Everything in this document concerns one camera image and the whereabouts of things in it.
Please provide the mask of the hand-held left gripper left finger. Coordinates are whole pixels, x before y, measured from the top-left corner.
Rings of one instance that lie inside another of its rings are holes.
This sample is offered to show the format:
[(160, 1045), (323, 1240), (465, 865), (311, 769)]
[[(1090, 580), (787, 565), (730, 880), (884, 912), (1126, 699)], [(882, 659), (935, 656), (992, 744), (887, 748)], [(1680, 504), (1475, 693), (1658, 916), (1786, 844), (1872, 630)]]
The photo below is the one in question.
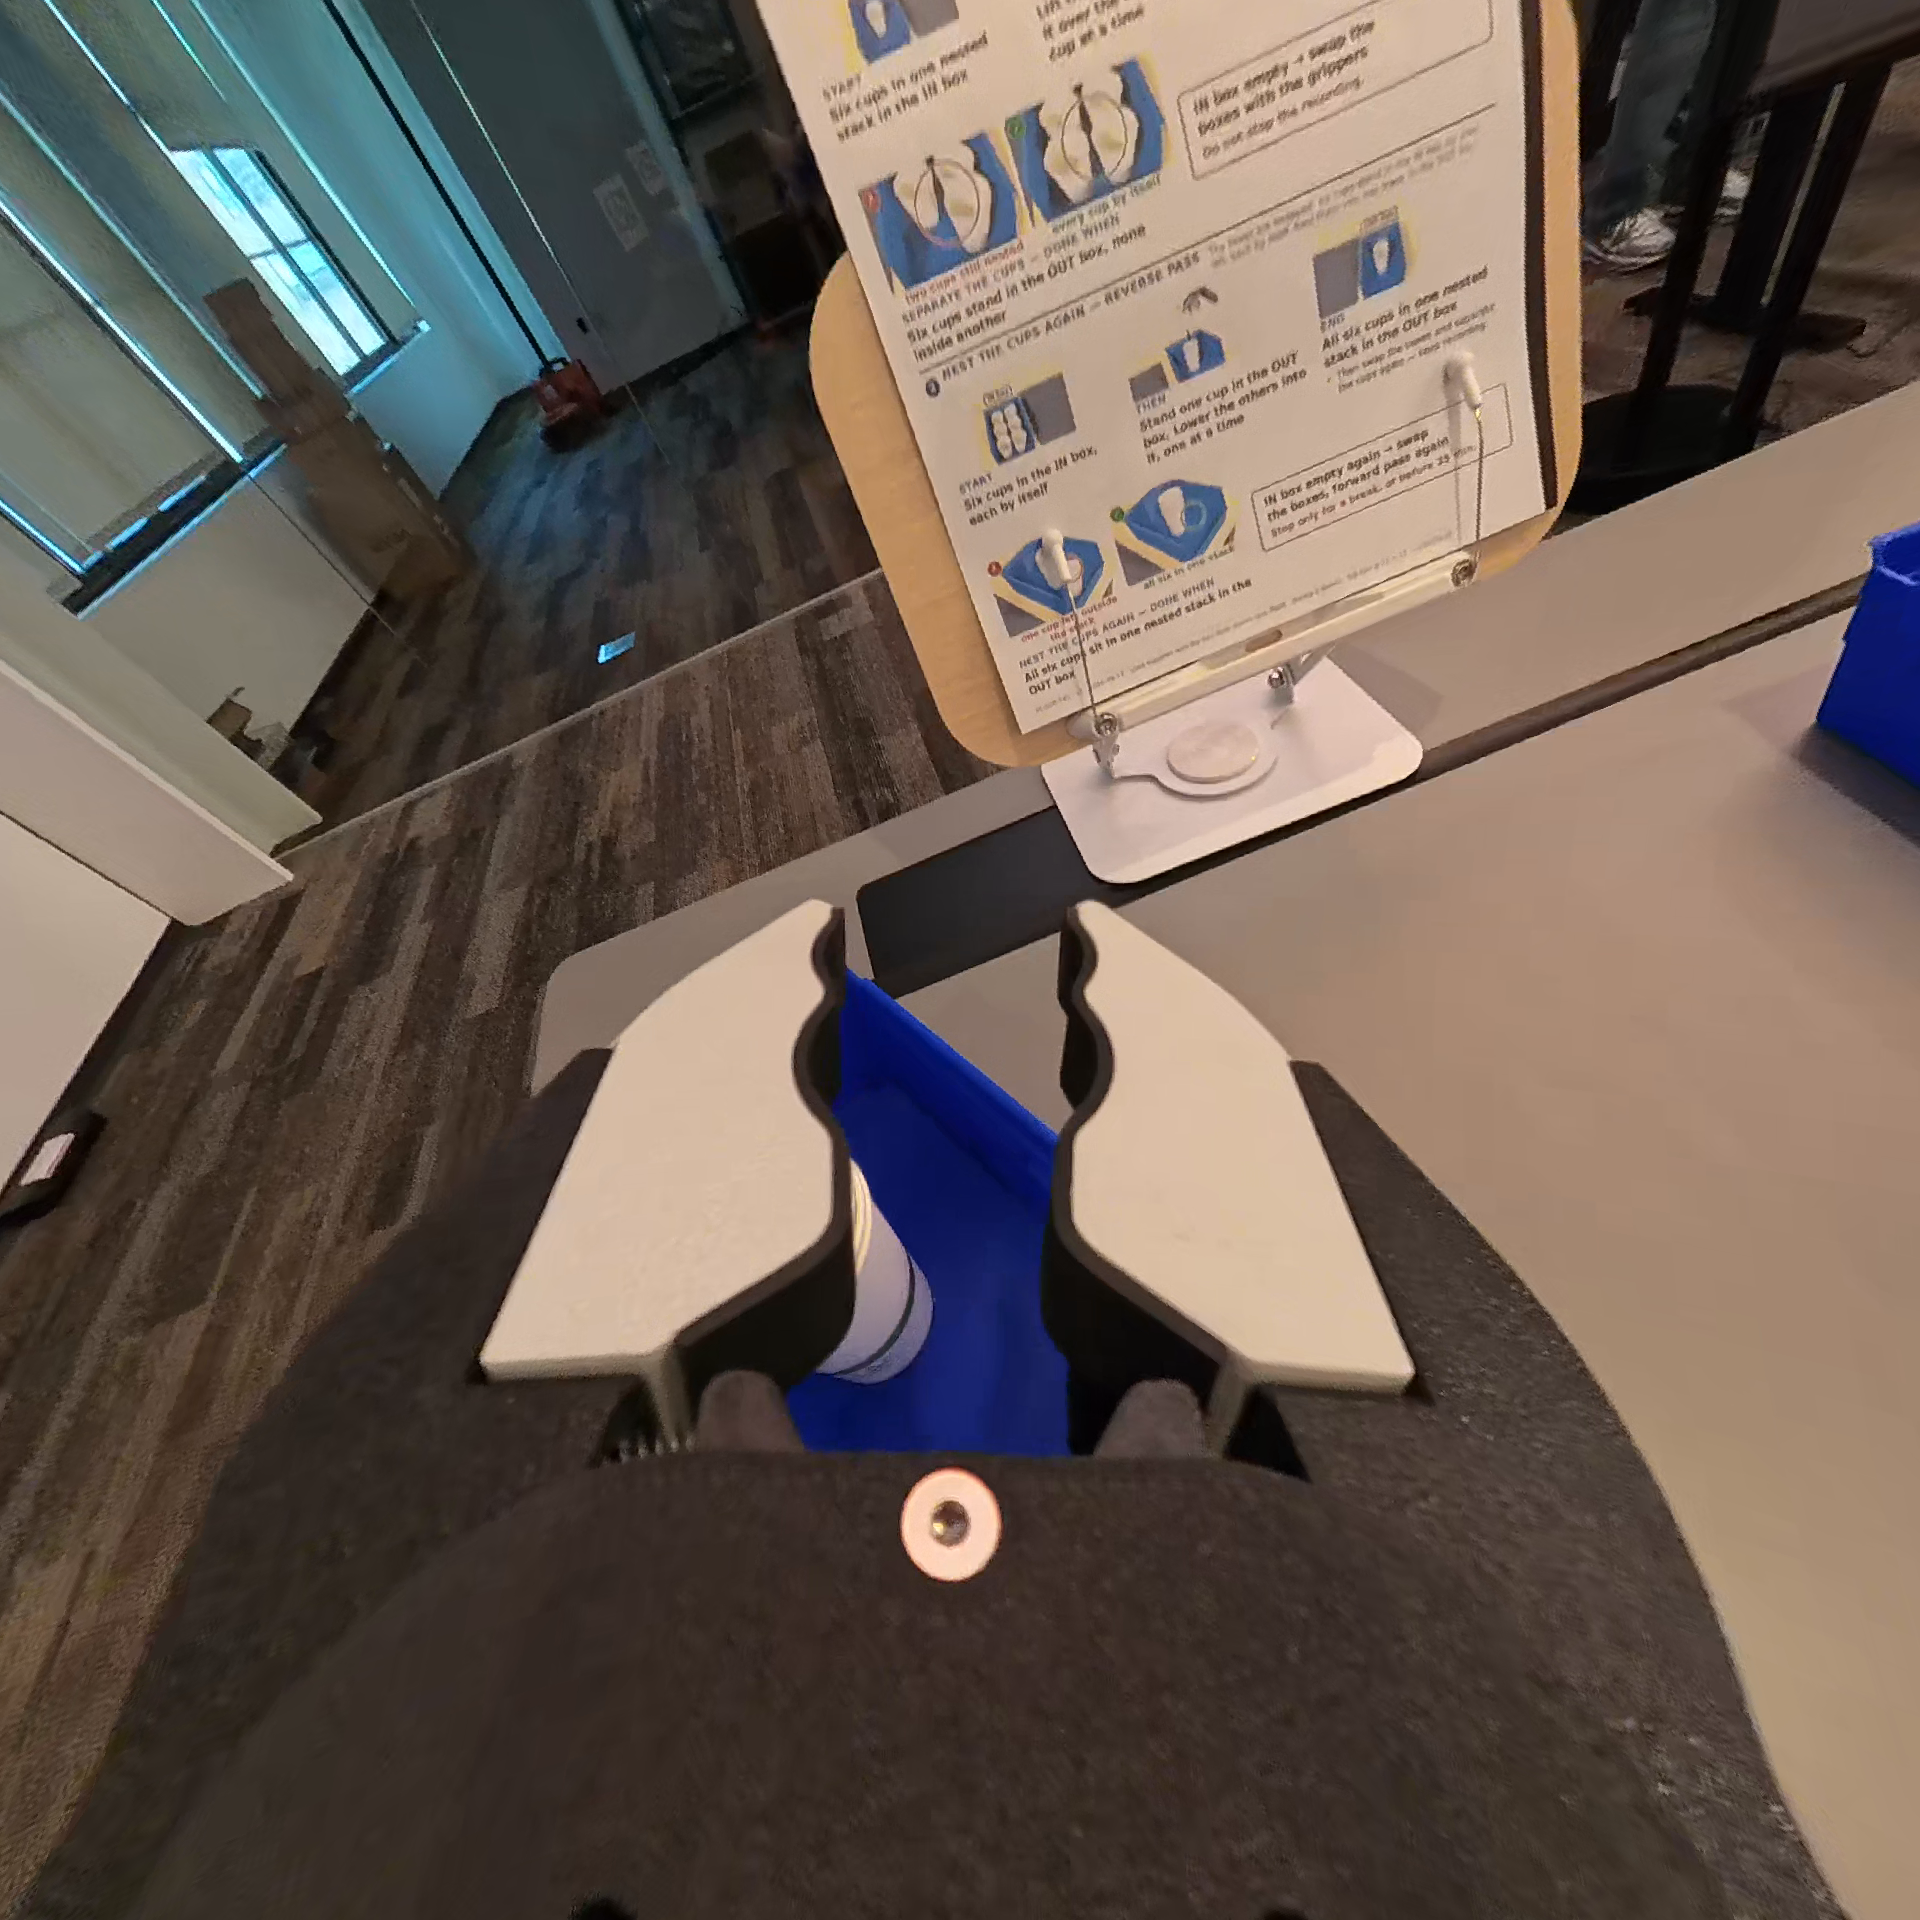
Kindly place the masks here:
[(846, 916), (806, 901), (618, 1036), (482, 1345), (492, 1384), (618, 1378), (655, 1410), (708, 1380), (795, 1385), (857, 1307), (832, 1113)]

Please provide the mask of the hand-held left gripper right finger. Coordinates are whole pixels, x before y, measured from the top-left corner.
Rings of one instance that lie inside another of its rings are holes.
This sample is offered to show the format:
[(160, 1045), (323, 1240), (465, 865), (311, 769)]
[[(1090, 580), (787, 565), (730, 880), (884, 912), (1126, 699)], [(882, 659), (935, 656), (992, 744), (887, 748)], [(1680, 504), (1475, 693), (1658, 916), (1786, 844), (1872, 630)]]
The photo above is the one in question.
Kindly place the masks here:
[(1176, 1384), (1203, 1427), (1268, 1388), (1399, 1401), (1416, 1357), (1287, 1048), (1104, 904), (1062, 936), (1059, 1134), (1041, 1257), (1068, 1424)]

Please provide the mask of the white paper cup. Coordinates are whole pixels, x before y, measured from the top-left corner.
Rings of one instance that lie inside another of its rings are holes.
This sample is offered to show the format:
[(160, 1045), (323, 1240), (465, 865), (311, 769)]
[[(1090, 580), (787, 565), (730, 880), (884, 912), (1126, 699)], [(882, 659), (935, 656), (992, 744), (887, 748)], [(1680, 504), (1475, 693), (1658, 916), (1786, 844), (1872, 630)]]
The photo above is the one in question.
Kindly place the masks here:
[(881, 1212), (867, 1172), (855, 1161), (848, 1166), (854, 1210), (854, 1261), (855, 1283), (892, 1289), (907, 1285), (912, 1274), (910, 1254), (894, 1226)]
[(884, 1385), (916, 1363), (932, 1331), (932, 1289), (919, 1261), (882, 1245), (855, 1274), (848, 1331), (814, 1369), (851, 1385)]

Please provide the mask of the blue plastic bin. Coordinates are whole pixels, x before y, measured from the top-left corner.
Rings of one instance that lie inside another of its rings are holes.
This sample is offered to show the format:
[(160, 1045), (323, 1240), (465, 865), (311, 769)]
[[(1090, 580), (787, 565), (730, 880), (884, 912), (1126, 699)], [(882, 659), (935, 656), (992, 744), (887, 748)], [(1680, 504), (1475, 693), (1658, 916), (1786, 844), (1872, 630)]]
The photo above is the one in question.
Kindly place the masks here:
[(1918, 524), (1882, 534), (1816, 724), (1918, 786)]
[(1068, 1457), (1068, 1364), (1042, 1325), (1057, 1134), (870, 979), (848, 977), (835, 1115), (932, 1289), (932, 1331), (881, 1385), (810, 1376), (800, 1440), (832, 1453)]

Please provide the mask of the black flat mat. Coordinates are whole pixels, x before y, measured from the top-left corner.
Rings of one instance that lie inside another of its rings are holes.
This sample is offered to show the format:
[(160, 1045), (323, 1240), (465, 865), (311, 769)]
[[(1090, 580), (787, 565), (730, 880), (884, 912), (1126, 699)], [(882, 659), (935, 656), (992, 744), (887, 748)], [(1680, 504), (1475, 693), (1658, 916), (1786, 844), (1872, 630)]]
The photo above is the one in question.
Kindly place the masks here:
[(1561, 693), (1545, 705), (1432, 750), (1420, 771), (1402, 781), (1340, 802), (1311, 820), (1290, 824), (1232, 848), (1193, 857), (1151, 880), (1096, 877), (1057, 812), (1038, 812), (984, 833), (857, 892), (855, 905), (870, 947), (874, 982), (897, 1000), (930, 990), (1024, 947), (1057, 937), (1073, 905), (1087, 901), (1113, 907), (1132, 905), (1286, 844), (1313, 827), (1331, 825), (1404, 790), (1452, 777), (1551, 731), (1608, 713), (1643, 693), (1799, 633), (1824, 618), (1850, 614), (1864, 588), (1866, 577), (1859, 574), (1665, 656), (1624, 667), (1592, 685)]

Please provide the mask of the stack of cardboard boxes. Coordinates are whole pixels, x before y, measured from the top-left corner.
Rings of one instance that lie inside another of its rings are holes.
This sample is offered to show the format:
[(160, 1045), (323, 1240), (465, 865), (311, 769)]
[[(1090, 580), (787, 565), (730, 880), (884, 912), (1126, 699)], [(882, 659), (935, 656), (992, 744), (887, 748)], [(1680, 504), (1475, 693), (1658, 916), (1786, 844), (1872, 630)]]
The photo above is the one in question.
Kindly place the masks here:
[(350, 574), (406, 605), (463, 578), (474, 562), (465, 534), (342, 384), (282, 331), (255, 281), (218, 286), (206, 309), (258, 384), (257, 410), (291, 453), (307, 506)]

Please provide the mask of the black round stand base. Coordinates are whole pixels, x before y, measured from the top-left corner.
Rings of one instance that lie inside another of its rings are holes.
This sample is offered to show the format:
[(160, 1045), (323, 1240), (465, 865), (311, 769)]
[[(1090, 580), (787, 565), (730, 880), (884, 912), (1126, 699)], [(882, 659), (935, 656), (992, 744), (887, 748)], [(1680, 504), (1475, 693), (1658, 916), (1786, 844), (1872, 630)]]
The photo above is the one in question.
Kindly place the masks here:
[(1641, 504), (1729, 458), (1738, 393), (1708, 382), (1608, 393), (1582, 404), (1582, 449), (1567, 513), (1602, 517)]

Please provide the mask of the small window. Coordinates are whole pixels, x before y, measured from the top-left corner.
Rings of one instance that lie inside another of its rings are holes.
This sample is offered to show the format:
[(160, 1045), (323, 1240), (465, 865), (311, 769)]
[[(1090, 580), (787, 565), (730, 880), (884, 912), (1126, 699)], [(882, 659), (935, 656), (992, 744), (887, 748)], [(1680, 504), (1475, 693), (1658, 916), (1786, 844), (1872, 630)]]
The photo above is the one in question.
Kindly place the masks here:
[(187, 146), (167, 157), (330, 372), (355, 384), (396, 354), (401, 333), (378, 316), (266, 154)]

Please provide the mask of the large window with blinds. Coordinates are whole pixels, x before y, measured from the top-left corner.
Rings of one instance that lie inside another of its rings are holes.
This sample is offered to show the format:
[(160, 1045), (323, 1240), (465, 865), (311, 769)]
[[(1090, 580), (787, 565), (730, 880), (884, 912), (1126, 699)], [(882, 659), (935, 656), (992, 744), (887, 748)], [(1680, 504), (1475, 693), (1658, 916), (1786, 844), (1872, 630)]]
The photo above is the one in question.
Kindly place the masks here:
[(159, 5), (2, 5), (6, 530), (86, 612), (279, 446), (209, 294), (250, 275), (177, 170), (219, 105)]

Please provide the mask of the black display board stand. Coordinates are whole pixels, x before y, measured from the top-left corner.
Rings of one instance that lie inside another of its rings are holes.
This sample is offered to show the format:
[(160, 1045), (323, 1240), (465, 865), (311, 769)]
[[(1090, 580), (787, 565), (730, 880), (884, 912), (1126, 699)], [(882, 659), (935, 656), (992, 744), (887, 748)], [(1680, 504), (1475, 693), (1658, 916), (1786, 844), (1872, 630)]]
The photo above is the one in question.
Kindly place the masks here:
[(1791, 349), (1862, 333), (1810, 317), (1808, 294), (1894, 69), (1916, 48), (1916, 2), (1719, 5), (1687, 96), (1675, 245), (1630, 301), (1649, 341), (1624, 393), (1732, 389), (1723, 465), (1761, 444)]

